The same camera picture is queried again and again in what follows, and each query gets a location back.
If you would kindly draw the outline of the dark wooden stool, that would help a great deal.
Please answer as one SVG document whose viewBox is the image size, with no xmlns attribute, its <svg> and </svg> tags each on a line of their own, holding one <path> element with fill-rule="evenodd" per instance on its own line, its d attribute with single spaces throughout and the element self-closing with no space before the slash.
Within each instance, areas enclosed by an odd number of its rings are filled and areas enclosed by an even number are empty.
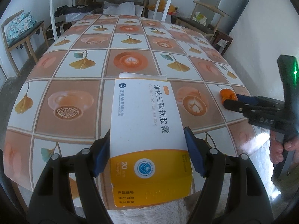
<svg viewBox="0 0 299 224">
<path fill-rule="evenodd" d="M 212 46 L 223 56 L 232 42 L 232 37 L 224 32 L 217 30 L 212 41 Z"/>
</svg>

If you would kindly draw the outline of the orange peel piece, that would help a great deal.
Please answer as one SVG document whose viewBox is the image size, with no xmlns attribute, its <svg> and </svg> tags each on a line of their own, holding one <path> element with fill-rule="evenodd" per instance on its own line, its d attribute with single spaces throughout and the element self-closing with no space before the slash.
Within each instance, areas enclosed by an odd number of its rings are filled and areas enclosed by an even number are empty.
<svg viewBox="0 0 299 224">
<path fill-rule="evenodd" d="M 233 100 L 233 101 L 238 101 L 236 93 L 229 89 L 225 88 L 219 91 L 221 95 L 221 103 L 224 104 L 225 100 Z"/>
</svg>

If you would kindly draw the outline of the wooden chair with cushion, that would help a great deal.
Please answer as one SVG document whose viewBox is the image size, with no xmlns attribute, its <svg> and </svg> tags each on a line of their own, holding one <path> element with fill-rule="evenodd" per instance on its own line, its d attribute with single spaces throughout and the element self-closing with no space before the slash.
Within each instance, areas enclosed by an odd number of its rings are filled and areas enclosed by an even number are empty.
<svg viewBox="0 0 299 224">
<path fill-rule="evenodd" d="M 34 62 L 37 62 L 38 59 L 36 57 L 35 50 L 33 49 L 33 46 L 31 44 L 30 38 L 35 33 L 38 33 L 38 32 L 41 32 L 43 34 L 46 47 L 47 48 L 49 47 L 49 42 L 47 39 L 46 29 L 45 29 L 43 20 L 37 21 L 33 28 L 31 28 L 31 29 L 27 30 L 26 32 L 24 32 L 23 34 L 21 34 L 18 38 L 14 39 L 10 45 L 8 45 L 6 35 L 5 35 L 5 30 L 8 27 L 8 24 L 12 21 L 12 19 L 14 19 L 16 16 L 20 15 L 22 12 L 24 12 L 24 11 L 20 10 L 16 14 L 7 18 L 1 25 L 1 32 L 3 35 L 4 48 L 5 48 L 6 54 L 8 56 L 9 62 L 18 77 L 21 76 L 21 73 L 20 73 L 20 69 L 17 67 L 17 65 L 12 57 L 12 54 L 11 54 L 12 50 L 14 50 L 16 48 L 22 48 L 24 46 L 28 57 L 33 58 Z"/>
</svg>

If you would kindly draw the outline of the white yellow medicine box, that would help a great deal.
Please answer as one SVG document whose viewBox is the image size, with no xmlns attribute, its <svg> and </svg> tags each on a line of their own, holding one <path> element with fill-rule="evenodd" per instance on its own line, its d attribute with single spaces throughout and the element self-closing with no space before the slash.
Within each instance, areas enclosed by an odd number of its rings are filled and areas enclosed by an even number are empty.
<svg viewBox="0 0 299 224">
<path fill-rule="evenodd" d="M 115 80 L 110 181 L 115 206 L 135 208 L 191 193 L 192 167 L 166 76 L 123 72 Z"/>
</svg>

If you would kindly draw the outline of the floral blue cushion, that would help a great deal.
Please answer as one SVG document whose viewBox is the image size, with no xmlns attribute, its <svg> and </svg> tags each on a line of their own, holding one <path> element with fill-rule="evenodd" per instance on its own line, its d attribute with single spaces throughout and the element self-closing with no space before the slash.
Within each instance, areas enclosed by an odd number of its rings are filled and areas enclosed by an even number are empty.
<svg viewBox="0 0 299 224">
<path fill-rule="evenodd" d="M 8 45 L 21 34 L 34 27 L 37 21 L 30 13 L 31 11 L 22 12 L 8 24 L 5 30 Z"/>
</svg>

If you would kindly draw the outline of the white mattress blue trim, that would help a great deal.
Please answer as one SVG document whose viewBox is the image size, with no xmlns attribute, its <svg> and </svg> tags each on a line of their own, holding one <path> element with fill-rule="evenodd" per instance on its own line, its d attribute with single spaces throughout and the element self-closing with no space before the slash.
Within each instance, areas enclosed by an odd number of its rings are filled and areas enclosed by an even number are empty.
<svg viewBox="0 0 299 224">
<path fill-rule="evenodd" d="M 249 0 L 224 57 L 253 96 L 284 99 L 277 59 L 298 57 L 298 13 L 290 0 Z"/>
</svg>

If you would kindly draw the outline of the patterned tablecloth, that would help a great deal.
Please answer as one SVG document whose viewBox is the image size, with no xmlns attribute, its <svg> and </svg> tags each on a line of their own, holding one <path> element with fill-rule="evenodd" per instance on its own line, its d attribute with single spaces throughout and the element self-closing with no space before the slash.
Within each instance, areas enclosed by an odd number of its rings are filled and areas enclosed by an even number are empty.
<svg viewBox="0 0 299 224">
<path fill-rule="evenodd" d="M 155 205 L 203 188 L 183 129 L 237 155 L 256 132 L 223 100 L 249 92 L 207 38 L 175 24 L 87 15 L 53 43 L 14 103 L 4 173 L 33 190 L 53 154 L 75 155 L 111 133 L 98 171 L 108 209 Z"/>
</svg>

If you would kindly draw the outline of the white fluffy trousers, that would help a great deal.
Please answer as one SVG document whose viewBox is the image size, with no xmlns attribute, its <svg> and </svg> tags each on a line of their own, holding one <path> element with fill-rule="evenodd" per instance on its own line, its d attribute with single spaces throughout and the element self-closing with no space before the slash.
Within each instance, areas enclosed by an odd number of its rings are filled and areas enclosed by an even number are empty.
<svg viewBox="0 0 299 224">
<path fill-rule="evenodd" d="M 205 178 L 197 175 L 196 192 L 183 199 L 161 205 L 124 210 L 109 210 L 113 223 L 187 223 L 199 199 Z"/>
</svg>

